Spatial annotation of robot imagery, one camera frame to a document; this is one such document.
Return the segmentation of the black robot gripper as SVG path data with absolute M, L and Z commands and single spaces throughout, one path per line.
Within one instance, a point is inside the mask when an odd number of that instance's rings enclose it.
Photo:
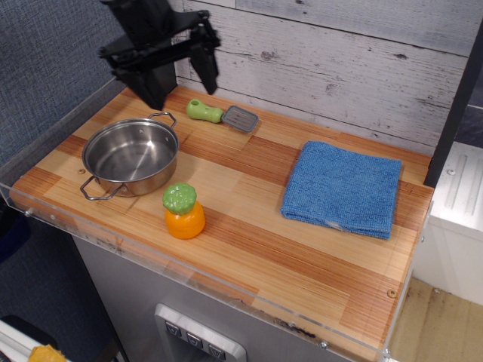
M 128 71 L 139 66 L 153 68 L 158 65 L 155 49 L 156 27 L 153 1 L 102 1 L 121 25 L 124 35 L 101 47 L 98 54 L 116 70 L 116 78 L 124 82 L 148 107 L 162 110 L 166 91 L 152 72 Z M 175 62 L 190 59 L 208 94 L 217 90 L 219 75 L 215 49 L 220 39 L 209 21 L 206 10 L 174 11 L 172 45 L 166 60 Z

